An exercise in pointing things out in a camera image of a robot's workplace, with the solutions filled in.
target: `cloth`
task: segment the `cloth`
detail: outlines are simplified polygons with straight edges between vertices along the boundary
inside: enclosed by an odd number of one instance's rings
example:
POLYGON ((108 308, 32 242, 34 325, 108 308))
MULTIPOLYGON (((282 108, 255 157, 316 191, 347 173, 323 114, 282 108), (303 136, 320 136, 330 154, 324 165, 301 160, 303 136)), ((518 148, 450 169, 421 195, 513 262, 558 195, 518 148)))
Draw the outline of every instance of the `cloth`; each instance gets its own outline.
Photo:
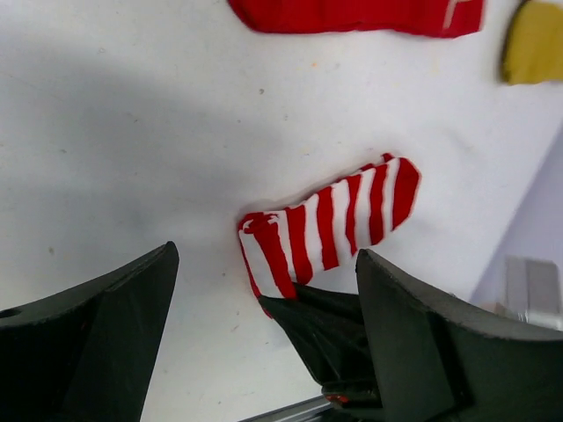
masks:
POLYGON ((563 8, 528 1, 508 31, 502 76, 509 84, 563 81, 563 8))
POLYGON ((420 174, 406 158, 384 154, 383 159, 300 204, 251 213, 240 221, 238 237, 257 297, 295 298, 293 282, 308 284, 316 273, 380 243, 406 220, 420 174))
POLYGON ((254 31, 323 33, 392 29, 455 38, 480 29, 485 0, 229 0, 254 31))

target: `striped sock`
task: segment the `striped sock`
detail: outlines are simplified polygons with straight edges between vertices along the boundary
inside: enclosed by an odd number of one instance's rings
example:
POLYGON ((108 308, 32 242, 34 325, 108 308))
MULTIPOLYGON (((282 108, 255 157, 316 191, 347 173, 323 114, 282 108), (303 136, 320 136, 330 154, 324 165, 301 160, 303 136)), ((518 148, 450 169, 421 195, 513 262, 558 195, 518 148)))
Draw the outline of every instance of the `striped sock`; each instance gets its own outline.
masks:
POLYGON ((295 298, 293 282, 307 284, 349 261, 411 214, 420 174, 406 158, 383 158, 298 205, 241 220, 238 237, 257 297, 295 298))

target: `white surface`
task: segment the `white surface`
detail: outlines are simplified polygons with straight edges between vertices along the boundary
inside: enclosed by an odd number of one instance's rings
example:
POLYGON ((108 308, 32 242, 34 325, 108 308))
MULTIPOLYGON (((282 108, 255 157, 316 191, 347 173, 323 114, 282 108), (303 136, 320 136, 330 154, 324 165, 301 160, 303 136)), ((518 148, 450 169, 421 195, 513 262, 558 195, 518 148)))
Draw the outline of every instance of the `white surface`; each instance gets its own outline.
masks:
POLYGON ((401 153, 420 196, 377 251, 468 298, 563 114, 560 85, 495 79, 516 3, 427 40, 261 35, 224 0, 0 0, 0 309, 171 239, 182 263, 143 421, 317 395, 252 298, 237 217, 401 153))
MULTIPOLYGON (((483 277, 473 292, 471 301, 504 303, 507 257, 534 258, 552 261, 563 270, 563 131, 549 151, 531 188, 502 238, 483 277)), ((560 290, 563 303, 563 288, 560 290)))

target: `sock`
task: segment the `sock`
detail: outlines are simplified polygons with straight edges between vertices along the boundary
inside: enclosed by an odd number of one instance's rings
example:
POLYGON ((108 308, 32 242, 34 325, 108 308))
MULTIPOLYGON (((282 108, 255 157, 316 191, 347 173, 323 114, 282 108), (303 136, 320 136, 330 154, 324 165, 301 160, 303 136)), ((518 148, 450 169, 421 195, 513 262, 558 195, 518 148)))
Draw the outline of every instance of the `sock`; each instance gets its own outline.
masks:
POLYGON ((383 158, 300 204, 240 221, 238 238, 257 297, 295 298, 293 282, 305 285, 315 273, 348 262, 406 220, 420 174, 406 158, 383 158))
POLYGON ((438 38, 475 33, 485 0, 229 0, 263 33, 392 29, 438 38))

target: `yellow sponge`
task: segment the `yellow sponge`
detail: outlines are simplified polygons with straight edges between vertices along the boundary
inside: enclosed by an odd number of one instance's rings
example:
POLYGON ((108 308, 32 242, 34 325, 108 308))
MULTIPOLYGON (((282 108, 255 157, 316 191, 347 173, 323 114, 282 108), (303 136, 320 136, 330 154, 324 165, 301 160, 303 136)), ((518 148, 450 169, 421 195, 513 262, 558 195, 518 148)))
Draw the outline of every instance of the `yellow sponge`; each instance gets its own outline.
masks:
POLYGON ((502 77, 509 84, 563 81, 563 8, 527 1, 508 33, 502 77))

